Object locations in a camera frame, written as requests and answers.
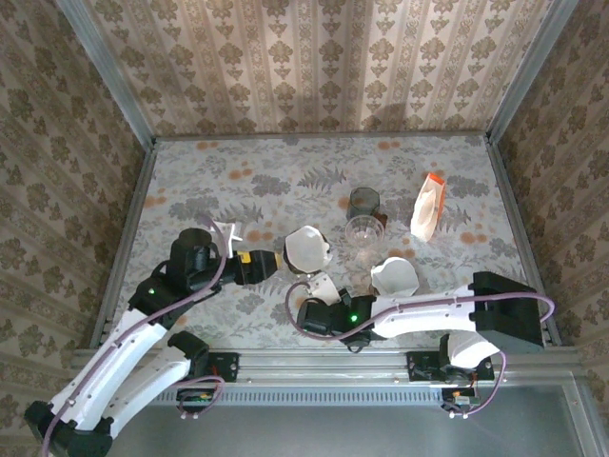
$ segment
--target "gray floor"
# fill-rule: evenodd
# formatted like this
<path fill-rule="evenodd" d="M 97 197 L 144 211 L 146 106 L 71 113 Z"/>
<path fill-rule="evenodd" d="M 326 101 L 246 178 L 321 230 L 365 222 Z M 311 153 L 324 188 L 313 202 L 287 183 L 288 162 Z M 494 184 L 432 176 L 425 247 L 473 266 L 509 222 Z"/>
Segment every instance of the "gray floor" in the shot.
<path fill-rule="evenodd" d="M 486 455 L 581 456 L 561 391 L 503 388 L 467 420 L 422 407 L 218 407 L 183 421 L 172 407 L 149 407 L 109 457 Z"/>

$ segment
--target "dark glass cup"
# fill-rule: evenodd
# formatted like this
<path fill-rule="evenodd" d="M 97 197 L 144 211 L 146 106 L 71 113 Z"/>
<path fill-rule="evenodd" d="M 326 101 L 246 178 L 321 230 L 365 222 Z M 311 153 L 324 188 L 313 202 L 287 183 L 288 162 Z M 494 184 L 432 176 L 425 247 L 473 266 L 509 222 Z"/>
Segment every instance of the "dark glass cup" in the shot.
<path fill-rule="evenodd" d="M 379 212 L 380 206 L 381 197 L 376 190 L 371 188 L 353 189 L 349 197 L 346 220 L 350 221 L 355 216 L 374 216 Z"/>

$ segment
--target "damask wallpaper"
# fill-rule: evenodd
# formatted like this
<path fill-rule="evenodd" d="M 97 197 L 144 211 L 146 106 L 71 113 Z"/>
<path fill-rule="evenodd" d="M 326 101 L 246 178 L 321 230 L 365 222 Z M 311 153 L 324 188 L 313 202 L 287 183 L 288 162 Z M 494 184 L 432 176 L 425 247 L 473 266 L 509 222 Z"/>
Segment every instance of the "damask wallpaper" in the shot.
<path fill-rule="evenodd" d="M 69 376 L 144 152 L 52 1 L 0 1 L 0 456 Z"/>
<path fill-rule="evenodd" d="M 483 130 L 549 0 L 85 0 L 155 135 Z"/>
<path fill-rule="evenodd" d="M 500 141 L 566 343 L 609 425 L 609 2 L 580 2 Z"/>

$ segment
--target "clear plastic cup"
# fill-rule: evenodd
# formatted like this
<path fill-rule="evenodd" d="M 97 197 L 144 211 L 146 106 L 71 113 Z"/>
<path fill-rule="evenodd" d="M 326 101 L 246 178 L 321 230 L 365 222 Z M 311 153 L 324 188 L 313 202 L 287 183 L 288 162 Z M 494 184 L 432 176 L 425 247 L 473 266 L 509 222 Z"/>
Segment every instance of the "clear plastic cup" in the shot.
<path fill-rule="evenodd" d="M 355 216 L 344 228 L 346 240 L 360 249 L 379 244 L 384 238 L 383 224 L 374 216 Z"/>

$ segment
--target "table surface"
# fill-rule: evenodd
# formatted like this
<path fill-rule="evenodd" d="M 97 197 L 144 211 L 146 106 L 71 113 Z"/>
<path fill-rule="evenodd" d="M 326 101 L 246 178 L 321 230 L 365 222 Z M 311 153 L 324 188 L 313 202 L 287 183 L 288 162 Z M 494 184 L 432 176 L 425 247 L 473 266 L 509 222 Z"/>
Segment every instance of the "table surface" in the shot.
<path fill-rule="evenodd" d="M 319 228 L 333 254 L 326 272 L 352 294 L 367 293 L 370 267 L 389 256 L 412 263 L 421 283 L 417 294 L 468 284 L 480 270 L 525 282 L 481 135 L 164 141 L 156 149 L 115 321 L 138 283 L 168 258 L 181 230 L 197 227 L 202 212 L 243 224 L 244 241 L 233 245 L 238 250 L 279 252 L 292 231 Z M 446 181 L 446 198 L 434 236 L 424 243 L 409 224 L 429 171 Z M 344 237 L 348 195 L 357 187 L 376 189 L 389 217 L 383 243 L 365 256 Z M 226 286 L 173 331 L 186 329 L 213 348 L 341 346 L 306 339 L 287 322 L 285 292 L 297 280 L 283 268 L 257 286 Z M 298 296 L 294 302 L 296 312 Z M 410 333 L 373 345 L 432 348 L 442 334 Z"/>

